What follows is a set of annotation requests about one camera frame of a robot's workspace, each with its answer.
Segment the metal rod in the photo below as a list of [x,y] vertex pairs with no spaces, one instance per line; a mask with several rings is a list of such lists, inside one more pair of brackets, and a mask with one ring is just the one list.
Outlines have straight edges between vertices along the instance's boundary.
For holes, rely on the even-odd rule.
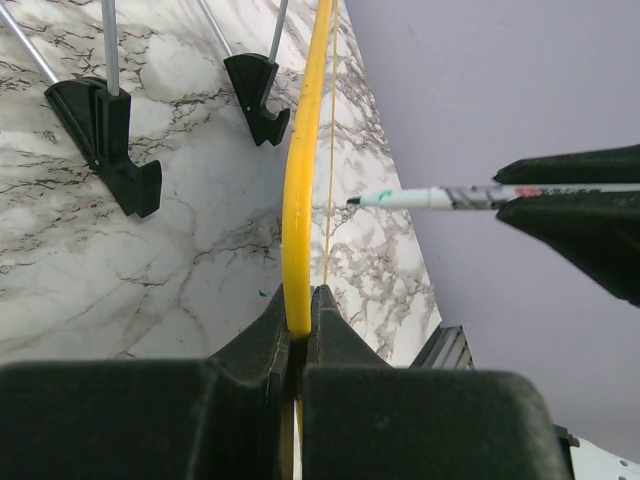
[[4,23],[9,27],[11,33],[18,39],[22,48],[24,48],[33,61],[36,62],[36,65],[38,65],[38,68],[40,68],[40,71],[44,76],[47,77],[49,83],[51,85],[58,83],[58,77],[53,73],[51,66],[47,63],[31,40],[29,40],[29,37],[24,33],[20,24],[16,22],[16,19],[13,18],[13,16],[11,16],[11,13],[9,13],[9,10],[7,10],[7,7],[5,7],[2,0],[0,0],[0,17],[2,17]]
[[207,19],[207,22],[209,22],[209,25],[211,25],[211,28],[213,29],[214,33],[218,37],[218,40],[220,40],[220,43],[222,44],[222,48],[224,49],[224,52],[226,53],[227,57],[232,57],[233,52],[231,51],[229,42],[227,42],[227,39],[224,38],[224,33],[222,33],[222,30],[220,29],[220,25],[218,25],[218,22],[216,22],[216,19],[214,18],[213,13],[211,13],[211,10],[209,9],[209,6],[205,3],[204,0],[198,0],[198,5],[200,5],[200,8],[202,9],[202,13],[204,13],[204,16]]
[[118,29],[115,0],[102,0],[102,28],[104,53],[107,59],[107,92],[120,95],[120,68],[118,67]]
[[276,20],[276,29],[273,31],[273,41],[271,42],[271,51],[269,52],[269,63],[275,63],[276,61],[280,38],[282,37],[282,29],[284,28],[284,19],[287,18],[287,5],[289,5],[289,0],[280,0],[278,20]]

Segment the white object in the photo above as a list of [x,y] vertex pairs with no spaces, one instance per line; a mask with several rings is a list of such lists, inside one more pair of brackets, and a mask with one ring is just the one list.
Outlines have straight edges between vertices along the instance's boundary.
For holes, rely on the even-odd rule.
[[9,10],[7,10],[7,7],[1,0],[0,17],[2,17],[4,23],[7,25],[11,33],[13,33],[13,35],[18,39],[22,47],[27,51],[33,61],[36,62],[36,65],[38,65],[38,68],[40,68],[44,76],[47,77],[49,83],[51,85],[53,85],[54,83],[58,83],[58,77],[55,73],[53,73],[51,66],[47,63],[36,46],[31,42],[29,37],[27,37],[27,34],[24,33],[24,30],[22,30],[20,24],[16,22],[16,19],[13,18],[13,16],[9,12]]
[[273,31],[273,41],[271,42],[271,51],[269,52],[269,63],[275,63],[278,54],[278,46],[282,37],[282,29],[284,28],[284,19],[287,16],[287,5],[289,0],[280,0],[280,10],[278,10],[278,20],[276,28]]
[[107,60],[107,92],[120,95],[120,68],[118,66],[118,28],[115,0],[102,0],[102,29],[104,53]]
[[571,462],[576,480],[640,480],[640,465],[603,450],[593,443],[578,439],[579,447],[571,447]]
[[209,5],[207,5],[205,0],[198,0],[198,5],[200,5],[202,13],[204,13],[204,17],[207,19],[207,22],[209,22],[209,25],[211,25],[213,32],[216,34],[216,37],[218,37],[218,40],[220,40],[222,48],[224,49],[224,53],[227,55],[227,57],[232,57],[233,52],[231,51],[231,46],[229,45],[229,42],[227,42],[224,33],[222,33],[222,29],[220,28],[220,25],[218,25],[218,22],[213,16],[213,13],[211,13]]
[[639,192],[640,184],[589,183],[558,185],[491,185],[487,187],[431,187],[416,190],[386,190],[349,199],[347,203],[387,209],[497,210],[520,197],[570,195],[576,193]]

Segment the white marker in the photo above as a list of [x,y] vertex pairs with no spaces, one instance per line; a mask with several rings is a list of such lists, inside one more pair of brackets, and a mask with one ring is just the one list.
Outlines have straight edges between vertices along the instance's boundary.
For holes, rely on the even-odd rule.
[[587,183],[558,185],[492,185],[488,187],[431,187],[417,190],[385,190],[347,200],[347,204],[386,209],[497,210],[520,197],[572,195],[576,193],[638,192],[638,183]]

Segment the green speck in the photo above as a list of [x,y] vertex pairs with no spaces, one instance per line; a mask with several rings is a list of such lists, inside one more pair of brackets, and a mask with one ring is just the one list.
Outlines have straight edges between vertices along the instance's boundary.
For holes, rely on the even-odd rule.
[[391,190],[385,190],[378,197],[378,201],[381,201],[384,197],[390,197],[390,196],[391,196]]

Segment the black plastic foot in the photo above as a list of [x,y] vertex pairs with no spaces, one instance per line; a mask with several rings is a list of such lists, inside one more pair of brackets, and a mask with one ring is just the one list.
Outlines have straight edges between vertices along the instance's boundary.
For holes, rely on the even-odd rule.
[[265,140],[278,145],[291,115],[288,108],[274,115],[265,106],[278,64],[269,63],[267,57],[257,53],[234,55],[225,59],[224,64],[256,145]]
[[131,95],[107,92],[100,78],[58,82],[45,97],[89,166],[98,173],[125,215],[146,217],[160,207],[162,170],[154,160],[141,167],[129,158]]

